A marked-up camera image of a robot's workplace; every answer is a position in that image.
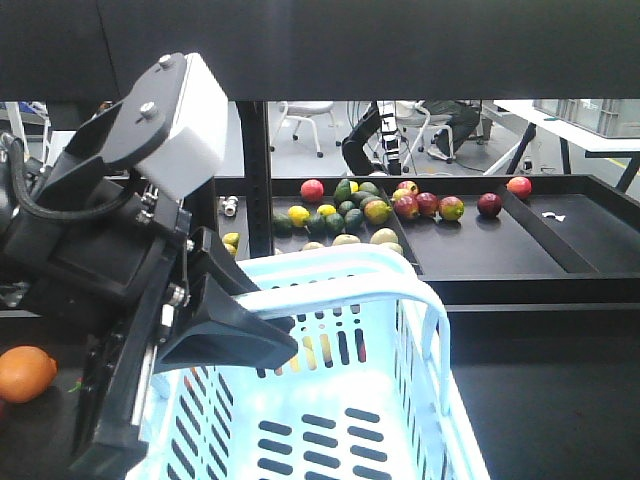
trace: light blue basket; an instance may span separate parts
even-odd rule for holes
[[[155,375],[149,454],[128,480],[489,478],[446,312],[406,260],[345,245],[240,264],[263,291],[236,300],[264,319],[294,315],[300,353],[275,372]]]

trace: bolt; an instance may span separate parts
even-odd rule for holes
[[[176,285],[175,283],[170,283],[167,287],[167,293],[171,295],[171,298],[167,301],[167,305],[171,305],[172,307],[177,307],[184,301],[184,297],[187,292],[180,285]]]
[[[143,103],[140,107],[140,114],[147,120],[151,120],[158,114],[158,107],[153,102]]]
[[[146,192],[143,196],[142,196],[142,203],[144,205],[146,205],[147,207],[153,207],[155,206],[156,202],[158,201],[158,196],[154,195],[151,192]]]
[[[158,63],[160,64],[163,70],[168,70],[171,67],[171,65],[173,65],[173,59],[171,58],[171,55],[166,54],[160,57],[160,59],[158,60]]]
[[[151,220],[153,220],[153,213],[147,212],[146,210],[140,210],[138,215],[136,215],[136,222],[143,225],[149,225]]]

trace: gray storage box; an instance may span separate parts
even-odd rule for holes
[[[640,100],[570,99],[564,119],[605,138],[640,138]]]
[[[564,115],[564,107],[564,100],[541,98],[533,101],[533,108],[557,118],[562,118]]]

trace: white table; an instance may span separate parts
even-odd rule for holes
[[[571,173],[569,162],[569,148],[567,142],[571,142],[585,150],[585,157],[589,158],[630,158],[627,168],[622,173],[616,188],[626,192],[640,168],[640,139],[634,138],[603,138],[582,128],[571,125],[563,120],[556,119],[544,112],[533,108],[533,100],[498,100],[494,102],[497,107],[503,108],[518,117],[523,118],[529,125],[525,130],[522,140],[509,150],[503,157],[494,163],[485,175],[495,173],[508,161],[511,161],[507,174],[511,175],[522,158],[528,143],[535,137],[536,127],[541,127],[560,138],[560,151],[562,153],[562,166],[564,173]]]

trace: white chair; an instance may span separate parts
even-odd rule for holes
[[[402,127],[404,131],[406,131],[407,128],[419,129],[418,135],[411,144],[409,153],[407,153],[402,166],[407,166],[416,149],[418,152],[424,152],[424,133],[427,130],[445,130],[447,132],[447,138],[449,140],[449,158],[447,159],[447,163],[451,163],[455,155],[453,154],[453,131],[451,127],[447,125],[449,120],[451,120],[451,115],[431,115],[431,113],[422,106],[421,101],[396,101],[396,123],[398,128]]]
[[[318,128],[316,127],[316,122],[314,122],[311,117],[324,114],[328,114],[331,117],[331,124],[336,139],[336,147],[342,145],[342,142],[338,139],[338,127],[336,125],[336,118],[333,115],[333,104],[334,102],[280,102],[280,111],[282,112],[282,115],[278,120],[275,133],[271,138],[270,150],[273,152],[276,149],[276,138],[278,137],[278,133],[280,133],[280,129],[282,128],[284,121],[295,120],[298,123],[296,124],[296,128],[293,130],[293,140],[298,140],[297,133],[302,122],[309,123],[313,131],[313,139],[316,142],[318,158],[322,158],[323,153],[320,149],[320,141],[318,140]]]

